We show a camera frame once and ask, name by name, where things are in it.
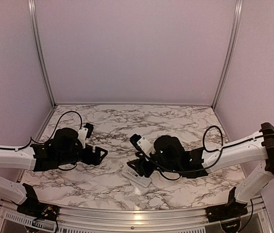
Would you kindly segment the white remote control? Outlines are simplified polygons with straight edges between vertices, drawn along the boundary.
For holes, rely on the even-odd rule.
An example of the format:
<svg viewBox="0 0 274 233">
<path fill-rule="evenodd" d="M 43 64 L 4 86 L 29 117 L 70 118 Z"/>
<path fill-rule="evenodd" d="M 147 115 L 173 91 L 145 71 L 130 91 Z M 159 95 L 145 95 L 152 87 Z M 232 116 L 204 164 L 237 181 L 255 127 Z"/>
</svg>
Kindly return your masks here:
<svg viewBox="0 0 274 233">
<path fill-rule="evenodd" d="M 124 168 L 121 173 L 125 178 L 144 188 L 147 188 L 152 183 L 151 178 L 139 176 L 139 174 L 130 167 Z"/>
</svg>

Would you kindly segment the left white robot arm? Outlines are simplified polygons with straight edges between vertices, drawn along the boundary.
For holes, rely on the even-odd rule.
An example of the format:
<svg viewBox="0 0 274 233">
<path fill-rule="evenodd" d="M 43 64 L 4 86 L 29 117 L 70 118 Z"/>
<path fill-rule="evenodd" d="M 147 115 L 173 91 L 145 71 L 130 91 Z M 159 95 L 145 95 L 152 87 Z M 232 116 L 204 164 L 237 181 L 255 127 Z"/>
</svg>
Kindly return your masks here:
<svg viewBox="0 0 274 233">
<path fill-rule="evenodd" d="M 44 143 L 30 143 L 23 147 L 0 147 L 0 168 L 16 168 L 33 172 L 59 169 L 63 165 L 99 165 L 108 151 L 86 144 L 92 128 L 84 126 L 56 130 L 54 137 Z M 32 186 L 19 184 L 0 176 L 0 197 L 22 205 L 33 216 L 43 212 Z"/>
</svg>

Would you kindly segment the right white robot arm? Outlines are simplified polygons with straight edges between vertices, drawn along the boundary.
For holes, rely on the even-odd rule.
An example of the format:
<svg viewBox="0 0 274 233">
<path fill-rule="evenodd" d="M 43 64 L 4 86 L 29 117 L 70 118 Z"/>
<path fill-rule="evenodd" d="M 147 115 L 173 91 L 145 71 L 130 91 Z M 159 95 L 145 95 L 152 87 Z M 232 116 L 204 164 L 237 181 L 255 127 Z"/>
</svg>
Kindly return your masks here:
<svg viewBox="0 0 274 233">
<path fill-rule="evenodd" d="M 233 217 L 250 199 L 274 179 L 274 126 L 265 122 L 259 131 L 243 139 L 222 143 L 216 149 L 205 145 L 185 150 L 179 139 L 163 135 L 150 143 L 134 134 L 130 143 L 137 150 L 136 159 L 127 165 L 141 177 L 150 177 L 154 171 L 178 174 L 195 179 L 219 169 L 250 161 L 260 161 L 253 172 L 229 192 L 228 202 L 222 207 L 226 217 Z"/>
</svg>

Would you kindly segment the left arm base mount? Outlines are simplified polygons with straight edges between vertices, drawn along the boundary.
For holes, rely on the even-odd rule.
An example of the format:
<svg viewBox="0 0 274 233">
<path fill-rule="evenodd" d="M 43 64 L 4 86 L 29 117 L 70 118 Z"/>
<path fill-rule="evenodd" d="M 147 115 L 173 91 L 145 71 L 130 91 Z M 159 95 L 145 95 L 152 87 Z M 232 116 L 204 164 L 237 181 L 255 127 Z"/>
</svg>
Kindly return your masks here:
<svg viewBox="0 0 274 233">
<path fill-rule="evenodd" d="M 47 203 L 23 203 L 18 205 L 17 212 L 32 216 L 35 219 L 57 220 L 59 206 Z"/>
</svg>

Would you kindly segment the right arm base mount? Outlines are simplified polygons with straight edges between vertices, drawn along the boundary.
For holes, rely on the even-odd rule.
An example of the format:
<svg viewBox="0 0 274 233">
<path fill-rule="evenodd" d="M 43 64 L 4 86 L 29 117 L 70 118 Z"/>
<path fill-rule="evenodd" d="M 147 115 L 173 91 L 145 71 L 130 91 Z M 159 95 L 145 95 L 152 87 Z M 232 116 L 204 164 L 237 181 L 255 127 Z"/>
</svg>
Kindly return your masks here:
<svg viewBox="0 0 274 233">
<path fill-rule="evenodd" d="M 210 206 L 205 209 L 208 222 L 237 218 L 248 213 L 247 204 L 232 203 Z"/>
</svg>

